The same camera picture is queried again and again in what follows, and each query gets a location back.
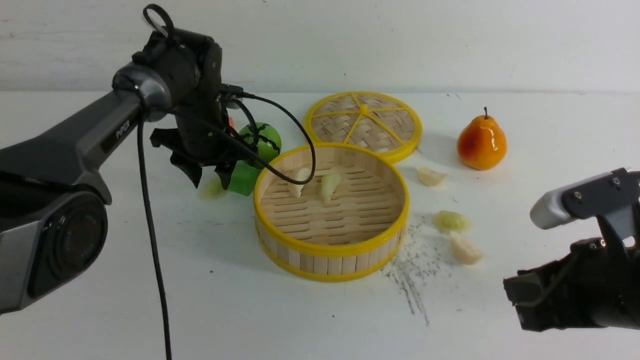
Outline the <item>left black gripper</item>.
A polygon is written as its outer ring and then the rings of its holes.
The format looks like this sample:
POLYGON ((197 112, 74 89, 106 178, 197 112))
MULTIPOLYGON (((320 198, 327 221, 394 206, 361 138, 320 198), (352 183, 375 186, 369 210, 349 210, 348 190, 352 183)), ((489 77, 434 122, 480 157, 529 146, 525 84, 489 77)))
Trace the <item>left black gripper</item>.
POLYGON ((222 55, 220 45, 208 35, 163 28, 151 33, 132 61, 150 68, 164 82, 167 100, 151 107, 162 115, 173 114, 176 120, 176 129, 154 130, 151 145, 171 150, 171 164, 196 189, 201 166, 216 166, 222 189, 235 191, 237 161, 225 137, 228 121, 220 102, 222 55))

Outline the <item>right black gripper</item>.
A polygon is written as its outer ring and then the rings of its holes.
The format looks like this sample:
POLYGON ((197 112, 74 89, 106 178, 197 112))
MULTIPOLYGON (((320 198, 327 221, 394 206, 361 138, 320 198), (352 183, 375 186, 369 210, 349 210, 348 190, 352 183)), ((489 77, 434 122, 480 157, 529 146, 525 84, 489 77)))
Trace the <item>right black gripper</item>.
POLYGON ((613 275, 605 241, 590 238, 573 243, 562 259, 505 278, 522 330, 638 330, 639 246, 625 250, 630 262, 622 275, 613 275))

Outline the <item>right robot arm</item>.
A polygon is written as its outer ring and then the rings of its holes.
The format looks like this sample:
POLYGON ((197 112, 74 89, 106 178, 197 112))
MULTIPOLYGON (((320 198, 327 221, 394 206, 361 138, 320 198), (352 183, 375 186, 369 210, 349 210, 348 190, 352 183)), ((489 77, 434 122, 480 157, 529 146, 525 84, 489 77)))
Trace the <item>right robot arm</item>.
POLYGON ((622 274, 602 238, 579 240, 569 254, 503 280, 522 330, 639 328, 639 248, 627 247, 622 274))

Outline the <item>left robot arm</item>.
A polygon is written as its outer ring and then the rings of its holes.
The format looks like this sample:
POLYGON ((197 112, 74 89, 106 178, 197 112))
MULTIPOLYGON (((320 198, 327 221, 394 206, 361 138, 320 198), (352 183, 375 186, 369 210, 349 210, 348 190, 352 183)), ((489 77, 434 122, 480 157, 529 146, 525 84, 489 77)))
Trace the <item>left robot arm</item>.
POLYGON ((119 69, 112 89, 38 136, 1 150, 1 312, 18 312, 86 271, 106 241, 112 196, 99 169, 146 121, 179 111, 151 138, 191 182, 225 161, 218 94, 222 48, 188 30, 156 30, 119 69))

